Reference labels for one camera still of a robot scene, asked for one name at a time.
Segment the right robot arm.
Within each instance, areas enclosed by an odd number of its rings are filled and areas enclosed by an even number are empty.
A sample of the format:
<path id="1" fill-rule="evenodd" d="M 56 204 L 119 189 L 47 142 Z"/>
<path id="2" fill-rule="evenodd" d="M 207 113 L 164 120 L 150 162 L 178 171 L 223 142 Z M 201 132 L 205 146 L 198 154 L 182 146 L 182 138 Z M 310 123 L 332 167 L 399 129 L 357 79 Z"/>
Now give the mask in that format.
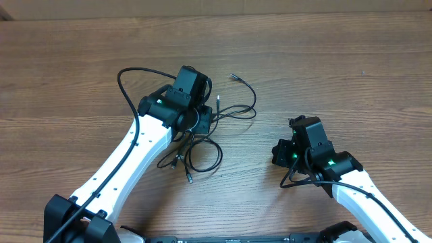
<path id="1" fill-rule="evenodd" d="M 280 188 L 314 185 L 347 209 L 363 226 L 343 221 L 310 238 L 310 242 L 430 242 L 372 181 L 349 152 L 335 152 L 318 117 L 291 119 L 292 137 L 272 149 L 272 163 L 287 168 Z"/>

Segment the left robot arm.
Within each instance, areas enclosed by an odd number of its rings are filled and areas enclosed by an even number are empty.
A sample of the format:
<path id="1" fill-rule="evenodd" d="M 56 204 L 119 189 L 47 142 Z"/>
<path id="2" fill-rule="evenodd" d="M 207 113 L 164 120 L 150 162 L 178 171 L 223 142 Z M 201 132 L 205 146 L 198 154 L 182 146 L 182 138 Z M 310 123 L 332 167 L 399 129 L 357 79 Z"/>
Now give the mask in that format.
<path id="1" fill-rule="evenodd" d="M 128 227 L 115 228 L 132 189 L 148 166 L 178 133 L 209 126 L 211 108 L 205 106 L 211 79 L 190 66 L 182 66 L 173 84 L 166 84 L 141 99 L 132 110 L 134 121 L 95 174 L 69 198 L 58 194 L 44 210 L 44 242 L 144 242 Z"/>

